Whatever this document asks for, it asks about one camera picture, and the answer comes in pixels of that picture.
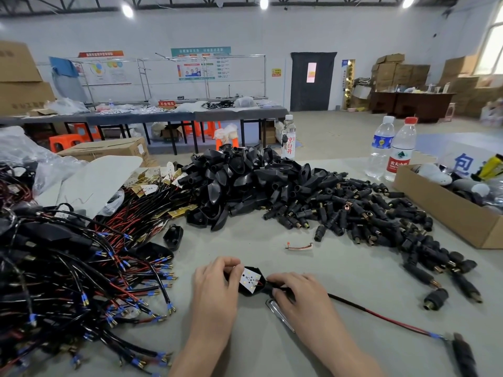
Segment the red bottle cap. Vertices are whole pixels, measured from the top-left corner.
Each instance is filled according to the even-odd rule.
[[[406,121],[405,121],[406,124],[416,124],[417,122],[418,122],[418,118],[415,118],[415,117],[406,118]]]

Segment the hand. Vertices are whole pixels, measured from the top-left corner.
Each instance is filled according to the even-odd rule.
[[[229,283],[224,270],[230,272]],[[192,298],[191,336],[223,348],[229,340],[237,315],[237,289],[244,266],[233,257],[218,257],[196,269]]]
[[[286,294],[274,289],[273,295],[299,339],[330,369],[345,377],[382,375],[379,366],[353,341],[325,288],[310,274],[272,274],[267,280],[290,287],[292,303]]]

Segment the poster with charts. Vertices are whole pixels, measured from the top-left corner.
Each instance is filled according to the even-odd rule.
[[[90,62],[73,63],[79,73],[80,83],[89,86],[131,84],[124,63],[117,59],[96,59]]]
[[[218,81],[231,77],[230,46],[205,48],[174,48],[171,56],[178,57],[178,80]]]

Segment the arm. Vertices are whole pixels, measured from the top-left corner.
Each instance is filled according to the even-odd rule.
[[[377,362],[358,348],[326,290],[313,276],[290,272],[267,279],[292,289],[295,303],[278,289],[274,289],[274,297],[300,340],[334,376],[384,377]]]
[[[223,273],[230,272],[227,285]],[[237,289],[244,266],[218,257],[194,274],[192,322],[185,348],[175,359],[171,377],[209,377],[229,341],[237,315]]]

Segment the pile of rubber connectors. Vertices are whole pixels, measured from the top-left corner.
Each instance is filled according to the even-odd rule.
[[[435,288],[424,299],[427,310],[440,309],[449,297],[428,271],[447,272],[466,297],[482,303],[480,292],[465,277],[477,263],[443,248],[428,234],[433,228],[431,217],[384,184],[301,166],[280,158],[271,148],[262,154],[258,147],[231,145],[192,156],[192,163],[182,171],[186,175],[178,183],[191,188],[198,203],[187,214],[192,226],[217,231],[229,215],[266,209],[264,220],[274,219],[288,230],[307,229],[314,222],[317,242],[327,231],[336,236],[346,232],[355,244],[398,248],[405,254],[404,269]]]

